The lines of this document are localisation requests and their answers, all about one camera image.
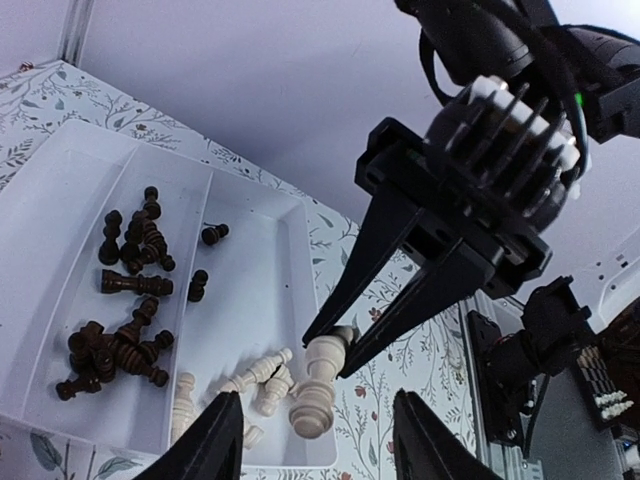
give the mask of chessboard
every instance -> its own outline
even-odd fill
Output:
[[[596,425],[603,430],[616,425],[618,417],[633,402],[626,399],[627,395],[609,377],[599,348],[583,349],[573,371]]]

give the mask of chess piece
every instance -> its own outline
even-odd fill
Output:
[[[91,349],[89,348],[89,341],[86,336],[80,332],[71,334],[67,341],[69,346],[69,363],[71,364],[71,370],[76,373],[80,373],[91,365]]]
[[[127,271],[131,275],[140,273],[145,265],[151,265],[152,263],[160,260],[160,250],[155,245],[145,244],[140,250],[140,255],[127,263]]]
[[[152,342],[142,342],[136,347],[136,349],[149,365],[153,365],[160,356],[160,350],[166,350],[171,347],[173,342],[173,334],[169,330],[162,330],[155,336],[155,339]]]
[[[251,450],[260,440],[262,440],[263,436],[264,430],[251,423],[245,416],[242,426],[242,446],[247,450]]]
[[[133,311],[133,320],[126,325],[118,328],[115,337],[130,345],[138,345],[140,343],[140,331],[142,327],[151,325],[151,319],[158,311],[158,299],[148,297],[143,300],[140,307]]]
[[[91,351],[91,359],[100,383],[109,383],[116,378],[116,364],[102,336],[100,336],[99,348]]]
[[[196,270],[193,274],[191,283],[189,284],[189,292],[187,300],[190,302],[199,302],[204,297],[204,287],[209,280],[209,275],[204,270]]]
[[[205,245],[210,247],[218,243],[227,235],[229,235],[229,226],[226,223],[216,225],[215,227],[207,227],[202,230],[202,233],[200,233],[202,241]]]
[[[115,265],[120,259],[120,249],[117,239],[120,236],[120,224],[122,215],[117,210],[112,210],[104,217],[105,226],[102,229],[104,242],[98,250],[98,259],[104,265]]]
[[[144,361],[144,357],[133,345],[122,342],[117,338],[111,343],[111,352],[122,370],[131,375],[143,375],[157,387],[164,387],[169,380],[169,374],[158,367],[151,367]]]
[[[98,376],[91,369],[85,369],[75,380],[67,380],[56,385],[56,393],[60,400],[67,401],[75,398],[77,393],[97,393],[102,390]]]
[[[102,270],[102,293],[117,293],[122,290],[132,290],[138,295],[154,295],[162,297],[173,293],[173,282],[159,275],[155,277],[125,277],[113,270]]]
[[[189,372],[181,373],[176,382],[171,416],[171,445],[178,441],[196,419],[196,407],[191,400],[195,383],[195,377]]]
[[[158,250],[157,261],[165,272],[171,272],[176,268],[175,260],[167,253],[169,247],[164,235],[158,230],[157,225],[150,220],[144,221],[143,241],[145,245],[153,245]]]
[[[256,383],[266,382],[277,370],[293,358],[288,348],[283,348],[275,355],[264,357],[254,362],[242,375],[234,375],[221,388],[221,392],[245,393],[247,387]]]
[[[120,258],[124,263],[135,260],[140,255],[139,245],[142,243],[142,219],[134,217],[124,232],[125,244],[120,249]]]
[[[287,396],[295,382],[286,365],[280,365],[276,373],[264,385],[264,394],[260,398],[256,410],[265,417],[272,417],[278,404]]]
[[[305,354],[309,379],[298,388],[289,411],[289,422],[302,438],[318,438],[333,425],[333,381],[344,367],[354,335],[353,328],[336,327],[331,335],[316,337],[309,343]]]
[[[158,203],[158,189],[156,187],[145,188],[144,199],[145,202],[142,208],[149,213],[149,218],[151,220],[160,218],[162,209],[160,208],[160,204]]]

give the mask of black cable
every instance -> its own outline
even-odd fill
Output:
[[[533,407],[531,420],[529,420],[529,425],[527,425],[527,435],[524,438],[524,447],[522,448],[522,457],[525,460],[529,460],[529,455],[531,454],[531,440],[533,440],[533,429],[535,428],[536,421],[538,420],[538,416],[540,415],[542,402],[544,402],[544,397],[547,394],[547,389],[549,388],[550,381],[551,375],[546,374],[544,376],[544,380],[542,380],[542,386],[540,387],[540,393],[538,393],[538,398],[536,399],[536,405]]]
[[[453,97],[447,95],[440,88],[440,85],[438,85],[438,79],[436,78],[436,69],[434,64],[436,49],[424,34],[424,32],[420,32],[420,42],[418,44],[418,48],[420,50],[420,63],[422,64],[424,73],[427,75],[427,81],[429,82],[431,91],[433,91],[434,95],[440,102],[440,105],[446,105],[451,100],[453,100]]]
[[[563,182],[569,187],[584,174],[589,158],[589,138],[584,112],[579,104],[579,93],[573,73],[567,67],[562,54],[530,22],[501,0],[472,0],[474,5],[485,10],[502,22],[527,44],[537,60],[543,76],[556,90],[556,94],[567,112],[573,134],[576,136],[580,159],[563,175]]]

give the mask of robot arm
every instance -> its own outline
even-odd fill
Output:
[[[387,119],[358,160],[356,183],[372,202],[344,274],[303,342],[328,332],[396,249],[420,269],[353,347],[343,377],[476,290],[502,298],[539,277],[551,258],[540,233],[579,196],[576,180],[589,168],[586,131],[598,141],[640,137],[640,46],[633,39],[559,26],[546,0],[396,4],[421,24],[421,60],[432,85],[425,52],[438,53],[454,81],[473,81],[446,99],[425,137]],[[586,126],[571,114],[579,103]],[[562,131],[567,118],[577,149]],[[619,255],[602,264],[626,271],[588,269],[575,278],[578,303],[593,305],[594,333],[632,295],[632,262],[625,255],[620,267]]]

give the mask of dark wooden chess piece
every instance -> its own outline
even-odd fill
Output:
[[[149,212],[149,218],[151,220],[160,218],[160,215],[162,215],[162,209],[160,208],[160,204],[158,203],[158,189],[156,187],[145,188],[144,199],[145,203],[142,208]]]
[[[190,302],[199,302],[204,297],[204,287],[209,280],[209,275],[204,270],[196,270],[189,284],[187,300]]]
[[[173,334],[169,330],[163,330],[155,336],[153,341],[142,342],[137,350],[149,365],[153,365],[160,356],[160,350],[165,350],[174,342]]]
[[[142,327],[151,325],[151,319],[158,311],[158,299],[148,297],[143,300],[140,307],[133,311],[133,320],[126,325],[122,325],[116,333],[115,338],[120,341],[137,345],[140,343],[140,331]]]
[[[104,337],[100,340],[100,347],[91,352],[93,367],[100,383],[109,383],[116,378],[116,364]]]
[[[155,245],[145,244],[142,250],[140,250],[138,258],[134,258],[127,263],[127,271],[131,275],[135,275],[141,272],[145,265],[150,265],[158,260],[160,260],[160,251],[158,248]]]
[[[162,297],[173,293],[173,282],[159,275],[155,277],[125,277],[113,270],[102,270],[102,293],[117,293],[122,290],[131,290],[138,295],[154,295]]]
[[[148,220],[144,222],[143,236],[145,245],[153,245],[158,249],[158,262],[165,272],[171,272],[176,268],[173,257],[167,253],[168,246],[164,235],[158,230],[158,226]]]
[[[120,249],[120,258],[123,262],[129,263],[140,255],[140,245],[142,243],[142,219],[132,218],[124,232],[126,243]]]
[[[80,332],[73,333],[69,340],[67,340],[69,346],[69,363],[71,364],[71,370],[76,373],[80,373],[91,365],[91,349],[89,348],[89,341]]]
[[[104,217],[105,226],[102,229],[104,242],[98,250],[98,259],[104,265],[115,265],[120,259],[120,249],[117,239],[120,236],[120,224],[122,215],[117,210],[112,210]]]
[[[226,223],[221,223],[215,227],[205,228],[200,234],[200,237],[206,245],[211,247],[227,235],[229,235],[229,226]]]
[[[158,367],[151,367],[133,345],[115,339],[111,344],[111,351],[116,364],[131,375],[144,375],[157,387],[164,387],[169,380],[169,374]]]
[[[71,398],[75,398],[77,393],[97,393],[102,390],[98,375],[92,368],[86,368],[80,373],[80,376],[75,380],[67,380],[56,385],[56,392],[60,400],[67,401]]]

